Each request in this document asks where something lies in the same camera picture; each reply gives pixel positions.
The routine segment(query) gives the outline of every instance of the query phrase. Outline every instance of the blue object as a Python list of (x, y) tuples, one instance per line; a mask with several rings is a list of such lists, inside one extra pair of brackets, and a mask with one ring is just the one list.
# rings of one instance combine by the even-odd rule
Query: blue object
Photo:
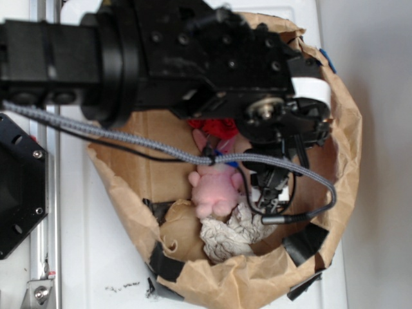
[(331, 69), (332, 69), (332, 71), (336, 74), (336, 69), (335, 69), (335, 66), (333, 65), (332, 60), (329, 58), (328, 53), (327, 53), (325, 50), (323, 50), (322, 48), (321, 48), (321, 49), (319, 49), (319, 51), (322, 53), (322, 55), (324, 55), (324, 57), (325, 57), (326, 59), (328, 59), (328, 62), (329, 62), (329, 66), (330, 66), (330, 68), (331, 68)]
[[(214, 153), (215, 153), (217, 156), (222, 156), (222, 155), (223, 155), (223, 153), (221, 153), (221, 152), (218, 151), (218, 150), (215, 150)], [(226, 162), (225, 164), (230, 165), (231, 167), (234, 167), (235, 169), (237, 169), (237, 168), (239, 167), (239, 163), (237, 163), (236, 161), (234, 161), (234, 162)]]

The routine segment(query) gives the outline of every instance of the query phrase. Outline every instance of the metal bracket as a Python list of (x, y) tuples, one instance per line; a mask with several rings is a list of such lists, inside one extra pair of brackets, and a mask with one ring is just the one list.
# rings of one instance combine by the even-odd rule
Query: metal bracket
[(46, 217), (46, 151), (0, 113), (0, 260)]
[(29, 281), (20, 309), (53, 309), (55, 298), (53, 280)]

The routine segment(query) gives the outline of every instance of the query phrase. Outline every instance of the red fabric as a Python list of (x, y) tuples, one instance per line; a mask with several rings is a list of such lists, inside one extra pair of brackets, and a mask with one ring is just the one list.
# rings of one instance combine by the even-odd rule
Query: red fabric
[(203, 132), (222, 140), (228, 140), (239, 133), (234, 120), (231, 118), (188, 120), (187, 123), (195, 129), (201, 129)]

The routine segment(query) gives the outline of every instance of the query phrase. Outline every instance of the white crumpled cloth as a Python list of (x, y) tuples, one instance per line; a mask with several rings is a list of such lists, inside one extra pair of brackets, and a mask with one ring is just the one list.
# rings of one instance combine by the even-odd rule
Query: white crumpled cloth
[(232, 256), (254, 255), (250, 244), (265, 239), (276, 229), (276, 225), (263, 225), (261, 216), (252, 215), (244, 203), (232, 212), (227, 223), (208, 217), (201, 220), (200, 238), (203, 250), (214, 263), (221, 263)]

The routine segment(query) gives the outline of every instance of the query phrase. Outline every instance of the white wall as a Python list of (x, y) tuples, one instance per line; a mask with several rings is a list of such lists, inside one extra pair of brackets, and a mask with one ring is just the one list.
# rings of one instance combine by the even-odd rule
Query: white wall
[(0, 0), (0, 23), (7, 19), (28, 19), (29, 0)]
[(343, 242), (349, 305), (412, 308), (412, 1), (318, 2), (324, 48), (364, 117)]

